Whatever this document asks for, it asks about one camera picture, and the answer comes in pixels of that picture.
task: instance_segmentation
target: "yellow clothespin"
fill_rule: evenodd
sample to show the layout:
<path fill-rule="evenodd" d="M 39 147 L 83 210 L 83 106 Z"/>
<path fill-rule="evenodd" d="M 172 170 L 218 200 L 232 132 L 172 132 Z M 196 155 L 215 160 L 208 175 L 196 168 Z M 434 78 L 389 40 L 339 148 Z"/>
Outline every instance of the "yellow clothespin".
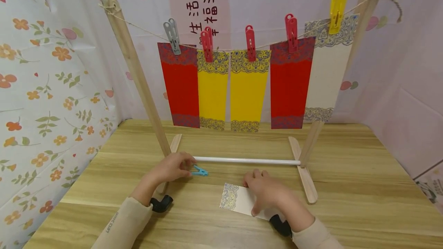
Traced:
<path fill-rule="evenodd" d="M 340 31 L 341 20 L 345 13 L 347 0 L 331 0 L 330 17 L 331 23 L 329 25 L 329 34 L 337 34 Z"/>

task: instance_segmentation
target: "wooden drying rack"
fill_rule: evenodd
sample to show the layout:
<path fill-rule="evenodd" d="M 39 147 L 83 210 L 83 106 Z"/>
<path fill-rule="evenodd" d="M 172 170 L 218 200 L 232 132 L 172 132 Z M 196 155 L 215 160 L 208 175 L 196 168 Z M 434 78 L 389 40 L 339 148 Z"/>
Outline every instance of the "wooden drying rack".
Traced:
<path fill-rule="evenodd" d="M 364 36 L 366 26 L 372 16 L 373 11 L 378 3 L 378 0 L 368 0 L 364 4 L 361 4 L 355 9 L 354 14 L 360 14 L 358 18 L 357 29 L 353 39 L 353 44 L 349 59 L 347 62 L 346 69 L 350 68 L 352 59 L 356 54 L 356 51 L 361 43 L 362 37 Z M 122 51 L 123 57 L 125 58 L 126 64 L 128 65 L 129 71 L 134 79 L 137 91 L 140 95 L 143 106 L 145 107 L 146 113 L 151 121 L 152 127 L 154 128 L 155 135 L 157 136 L 158 143 L 160 144 L 163 155 L 166 157 L 171 152 L 177 152 L 178 145 L 180 144 L 180 139 L 182 134 L 176 135 L 172 140 L 171 145 L 168 144 L 163 126 L 158 116 L 157 108 L 155 107 L 154 100 L 152 99 L 151 91 L 149 90 L 148 83 L 146 82 L 145 74 L 143 72 L 140 60 L 137 56 L 134 43 L 132 42 L 131 36 L 129 34 L 128 26 L 125 21 L 120 19 L 125 19 L 123 16 L 122 9 L 117 0 L 103 0 L 103 6 L 105 7 L 106 14 L 108 16 L 111 27 L 116 36 L 117 42 Z M 298 168 L 298 173 L 303 183 L 303 188 L 306 194 L 307 202 L 309 204 L 314 204 L 317 202 L 318 193 L 315 189 L 314 181 L 312 180 L 311 174 L 307 168 L 309 157 L 311 156 L 312 150 L 314 149 L 315 142 L 317 142 L 318 135 L 324 125 L 323 121 L 314 121 L 311 125 L 311 129 L 307 134 L 306 141 L 303 148 L 300 148 L 297 139 L 289 136 L 289 144 L 291 145 L 292 154 L 294 155 L 294 161 L 284 161 L 284 160 L 271 160 L 271 159 L 233 159 L 233 158 L 214 158 L 214 157 L 196 157 L 198 161 L 224 161 L 224 162 L 238 162 L 238 163 L 261 163 L 261 164 L 288 164 L 296 165 Z M 163 183 L 157 188 L 157 192 L 160 194 L 165 193 L 167 183 Z"/>

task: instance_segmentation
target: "red paper strip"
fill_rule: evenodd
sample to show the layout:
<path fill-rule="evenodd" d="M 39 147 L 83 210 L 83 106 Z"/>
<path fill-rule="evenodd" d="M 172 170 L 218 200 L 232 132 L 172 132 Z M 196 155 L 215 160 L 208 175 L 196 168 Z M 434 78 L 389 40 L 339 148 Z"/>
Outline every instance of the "red paper strip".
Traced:
<path fill-rule="evenodd" d="M 200 128 L 197 49 L 180 45 L 175 55 L 170 43 L 157 45 L 174 125 Z"/>
<path fill-rule="evenodd" d="M 301 129 L 311 75 L 315 37 L 298 39 L 289 53 L 288 42 L 271 45 L 271 129 Z"/>

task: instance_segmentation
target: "white rod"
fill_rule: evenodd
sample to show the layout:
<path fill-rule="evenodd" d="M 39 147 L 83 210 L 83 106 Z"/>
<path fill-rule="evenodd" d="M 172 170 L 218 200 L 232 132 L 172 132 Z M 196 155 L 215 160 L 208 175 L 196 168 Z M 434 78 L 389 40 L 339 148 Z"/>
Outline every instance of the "white rod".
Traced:
<path fill-rule="evenodd" d="M 194 156 L 197 161 L 217 163 L 243 163 L 243 164 L 285 164 L 300 165 L 295 159 L 245 159 L 245 158 L 221 158 L 221 157 L 199 157 Z"/>

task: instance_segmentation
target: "twine string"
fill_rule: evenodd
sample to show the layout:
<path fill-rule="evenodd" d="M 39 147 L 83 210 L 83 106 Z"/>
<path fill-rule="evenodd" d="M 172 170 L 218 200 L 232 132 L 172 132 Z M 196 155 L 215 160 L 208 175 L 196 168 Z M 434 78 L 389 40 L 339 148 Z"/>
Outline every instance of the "twine string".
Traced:
<path fill-rule="evenodd" d="M 355 7 L 353 7 L 352 9 L 346 11 L 346 13 L 344 13 L 343 15 L 346 15 L 346 14 L 352 12 L 353 10 L 355 10 L 356 8 L 358 8 L 359 6 L 361 6 L 362 4 L 364 4 L 364 3 L 367 2 L 367 1 L 369 1 L 369 0 L 364 0 L 364 1 L 360 2 L 359 4 L 357 4 L 357 5 L 356 5 Z M 397 19 L 397 23 L 399 23 L 399 22 L 401 22 L 401 19 L 402 19 L 402 17 L 403 17 L 403 10 L 402 10 L 402 8 L 400 7 L 400 3 L 399 3 L 397 0 L 390 0 L 390 1 L 392 1 L 392 2 L 396 5 L 396 7 L 397 7 L 397 9 L 398 9 L 398 11 L 399 11 L 399 17 L 398 17 L 398 19 Z M 168 39 L 166 39 L 166 38 L 164 38 L 164 37 L 162 37 L 162 36 L 160 36 L 160 35 L 158 35 L 158 34 L 152 33 L 151 31 L 146 30 L 146 29 L 143 28 L 143 27 L 140 27 L 140 26 L 138 26 L 138 25 L 136 25 L 136 24 L 134 24 L 134 23 L 132 23 L 132 22 L 129 22 L 129 21 L 125 20 L 125 19 L 122 19 L 122 18 L 119 18 L 118 16 L 116 16 L 116 13 L 117 13 L 117 12 L 120 12 L 120 11 L 122 10 L 120 7 L 115 8 L 114 6 L 104 6 L 104 5 L 102 5 L 102 4 L 99 4 L 99 6 L 102 7 L 102 8 L 105 10 L 105 12 L 106 12 L 107 14 L 113 16 L 114 18 L 117 18 L 117 19 L 119 19 L 119 20 L 121 20 L 121 21 L 123 21 L 123 22 L 126 22 L 126 23 L 129 24 L 129 25 L 132 25 L 133 27 L 139 28 L 140 30 L 145 31 L 146 33 L 149 33 L 149 34 L 151 34 L 151 35 L 153 35 L 153 36 L 156 36 L 156 37 L 158 37 L 158 38 L 160 38 L 160 39 L 162 39 L 162 40 L 165 40 L 165 41 L 169 42 Z M 330 22 L 327 22 L 327 23 L 321 24 L 321 25 L 319 25 L 319 26 L 317 26 L 317 27 L 315 27 L 315 28 L 313 28 L 313 29 L 311 29 L 311 30 L 309 30 L 309 31 L 306 31 L 306 32 L 303 33 L 303 34 L 300 34 L 299 36 L 297 36 L 297 38 L 304 37 L 306 34 L 311 33 L 311 32 L 313 32 L 313 31 L 315 31 L 315 30 L 317 30 L 317 29 L 319 29 L 319 28 L 322 28 L 322 27 L 325 26 L 325 25 L 329 25 L 329 24 L 330 24 Z M 272 43 L 268 43 L 268 44 L 266 44 L 266 45 L 256 46 L 256 48 L 263 48 L 263 47 L 267 47 L 267 46 L 273 45 L 274 43 L 280 43 L 280 42 L 285 42 L 285 41 L 286 41 L 286 40 L 281 40 L 281 41 L 278 41 L 278 42 L 272 42 Z M 195 47 L 190 46 L 190 45 L 184 45 L 183 43 L 179 43 L 179 45 L 184 46 L 184 47 L 189 47 L 189 48 L 195 48 Z M 238 49 L 213 49 L 213 51 L 236 51 L 236 50 L 238 50 Z"/>

